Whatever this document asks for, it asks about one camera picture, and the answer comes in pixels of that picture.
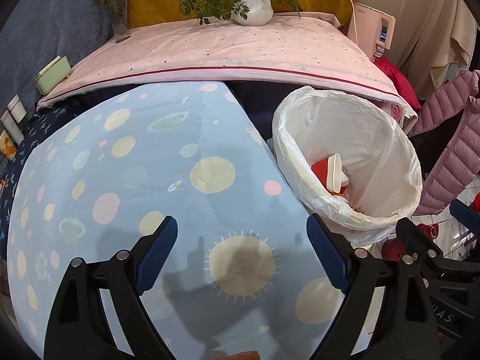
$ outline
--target star print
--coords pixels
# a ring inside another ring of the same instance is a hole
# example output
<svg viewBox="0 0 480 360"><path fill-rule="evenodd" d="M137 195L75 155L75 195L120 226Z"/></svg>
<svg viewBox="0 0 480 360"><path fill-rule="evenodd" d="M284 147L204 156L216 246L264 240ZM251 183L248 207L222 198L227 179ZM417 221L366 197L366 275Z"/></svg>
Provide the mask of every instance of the star print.
<svg viewBox="0 0 480 360"><path fill-rule="evenodd" d="M263 325L263 326L258 327L257 329L258 329L258 332L260 334L264 334L264 333L266 333L270 330L270 327Z"/></svg>

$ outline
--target pink bedsheet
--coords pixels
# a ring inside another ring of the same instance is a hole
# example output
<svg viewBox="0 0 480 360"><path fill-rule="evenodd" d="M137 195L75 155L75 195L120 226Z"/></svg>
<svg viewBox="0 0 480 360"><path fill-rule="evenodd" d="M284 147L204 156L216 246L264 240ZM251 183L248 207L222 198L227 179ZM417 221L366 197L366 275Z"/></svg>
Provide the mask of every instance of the pink bedsheet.
<svg viewBox="0 0 480 360"><path fill-rule="evenodd" d="M337 89L369 100L399 121L406 102L353 42L313 17L274 16L262 27L196 20L136 28L73 67L37 108L78 93L127 83L259 80Z"/></svg>

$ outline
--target beige curtain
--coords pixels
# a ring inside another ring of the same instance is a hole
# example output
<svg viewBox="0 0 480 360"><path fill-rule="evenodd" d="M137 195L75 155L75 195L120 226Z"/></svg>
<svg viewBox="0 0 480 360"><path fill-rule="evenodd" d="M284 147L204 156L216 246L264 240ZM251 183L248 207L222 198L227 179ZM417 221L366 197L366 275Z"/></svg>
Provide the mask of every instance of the beige curtain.
<svg viewBox="0 0 480 360"><path fill-rule="evenodd" d="M442 85L451 63L467 65L477 24L463 0L359 0L397 19L385 52L420 99Z"/></svg>

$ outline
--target blue fabric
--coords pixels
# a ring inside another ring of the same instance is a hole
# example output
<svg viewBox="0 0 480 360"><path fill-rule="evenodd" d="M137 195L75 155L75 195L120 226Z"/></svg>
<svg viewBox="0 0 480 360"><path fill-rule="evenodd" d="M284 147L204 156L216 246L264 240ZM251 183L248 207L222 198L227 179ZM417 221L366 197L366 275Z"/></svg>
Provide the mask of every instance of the blue fabric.
<svg viewBox="0 0 480 360"><path fill-rule="evenodd" d="M17 154L8 162L2 178L7 181L0 198L0 258L7 259L7 238L10 225L11 206L25 161L30 153L45 139L86 111L79 102L70 100L69 104L59 104L45 114L32 119L32 128L17 147Z"/></svg>
<svg viewBox="0 0 480 360"><path fill-rule="evenodd" d="M219 82L148 84L84 112L27 159L11 212L11 298L41 356L69 262L131 249L171 215L178 238L141 296L178 360L257 350L304 360L343 299L306 233L308 212ZM106 315L130 352L108 291ZM362 334L358 349L367 344Z"/></svg>
<svg viewBox="0 0 480 360"><path fill-rule="evenodd" d="M0 31L0 106L19 95L31 115L41 95L34 80L56 56L73 66L113 36L92 0L20 0ZM6 159L0 161L0 171Z"/></svg>

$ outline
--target red trim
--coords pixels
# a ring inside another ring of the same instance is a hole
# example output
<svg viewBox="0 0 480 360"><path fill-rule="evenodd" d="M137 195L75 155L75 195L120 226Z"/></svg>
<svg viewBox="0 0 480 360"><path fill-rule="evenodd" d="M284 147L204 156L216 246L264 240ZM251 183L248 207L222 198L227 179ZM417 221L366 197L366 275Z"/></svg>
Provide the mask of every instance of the red trim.
<svg viewBox="0 0 480 360"><path fill-rule="evenodd" d="M275 72L279 72L279 73L299 74L299 75L315 77L315 78L319 78L319 79L340 81L341 83L357 85L357 86L361 86L363 88L368 88L368 89L371 89L371 90L374 90L374 91L377 91L377 92L385 93L386 95L392 95L392 96L398 97L398 95L396 95L394 93L383 91L383 90L377 89L377 88L372 88L368 85L359 84L357 82L348 81L346 79L336 79L336 78L333 78L333 77L319 76L319 75L313 74L313 73L303 73L303 72L292 71L292 70L275 69L275 68L272 68L272 67L253 67L253 66L209 66L208 67L208 66L205 66L205 67L178 67L176 69L155 70L155 71L149 71L149 72L145 72L145 73L129 74L128 76L121 76L121 77L116 77L116 78L112 78L112 79L104 79L102 81L96 81L96 82L91 82L90 84L82 85L78 88L72 89L71 91L64 92L64 93L62 93L60 95L57 95L55 97L52 97L48 100L41 100L40 102L43 103L45 101L51 101L51 100L56 99L57 97L66 95L69 92L77 91L81 88L85 88L87 86L94 85L94 84L108 83L109 81L127 79L127 78L131 78L131 77L139 77L139 76L144 76L144 75L147 75L147 74L158 74L158 73L166 73L166 72L174 72L174 71L186 71L186 70L205 70L205 69L252 69L252 70L256 70L256 71L275 71Z"/></svg>

